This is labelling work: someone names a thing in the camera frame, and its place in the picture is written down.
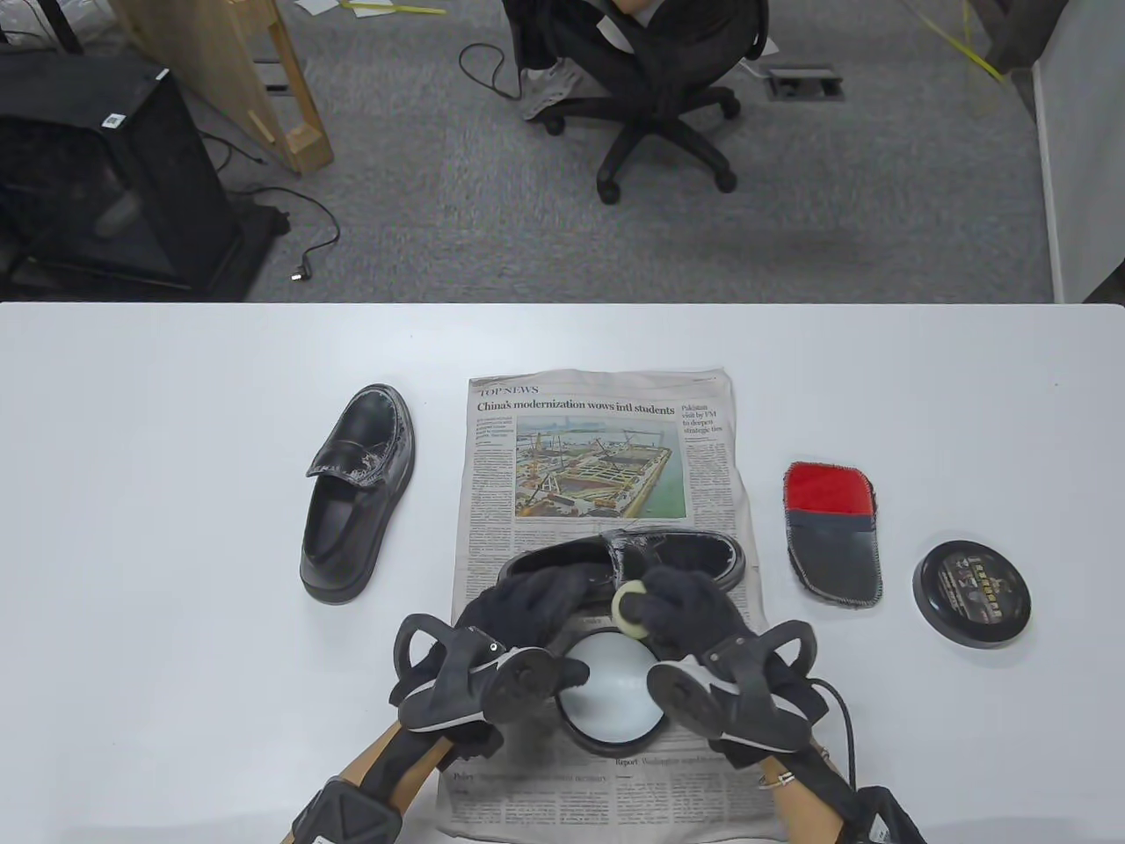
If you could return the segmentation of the person's right hand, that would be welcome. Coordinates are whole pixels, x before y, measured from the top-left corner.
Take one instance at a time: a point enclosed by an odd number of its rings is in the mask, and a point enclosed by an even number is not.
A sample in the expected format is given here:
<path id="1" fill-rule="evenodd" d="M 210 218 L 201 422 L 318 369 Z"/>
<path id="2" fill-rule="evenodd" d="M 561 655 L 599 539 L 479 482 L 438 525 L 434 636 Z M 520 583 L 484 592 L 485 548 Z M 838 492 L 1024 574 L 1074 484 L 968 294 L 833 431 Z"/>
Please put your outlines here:
<path id="1" fill-rule="evenodd" d="M 813 726 L 828 707 L 808 677 L 817 654 L 809 625 L 756 634 L 712 580 L 668 567 L 647 571 L 642 590 L 621 596 L 619 614 L 664 653 L 646 684 L 672 722 L 736 767 L 767 757 L 818 763 Z"/>

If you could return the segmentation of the person's left hand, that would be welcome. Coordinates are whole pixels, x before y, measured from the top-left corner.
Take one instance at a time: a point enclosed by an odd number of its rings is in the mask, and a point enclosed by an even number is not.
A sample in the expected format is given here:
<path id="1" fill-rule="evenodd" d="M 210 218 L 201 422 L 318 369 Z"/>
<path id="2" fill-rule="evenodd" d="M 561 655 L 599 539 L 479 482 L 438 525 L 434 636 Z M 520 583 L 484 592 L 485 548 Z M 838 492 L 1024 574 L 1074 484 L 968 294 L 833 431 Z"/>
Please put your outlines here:
<path id="1" fill-rule="evenodd" d="M 490 755 L 501 728 L 539 713 L 560 691 L 585 686 L 583 659 L 549 649 L 586 598 L 578 568 L 519 574 L 483 591 L 454 623 L 407 616 L 396 636 L 389 698 L 411 734 L 446 737 Z"/>

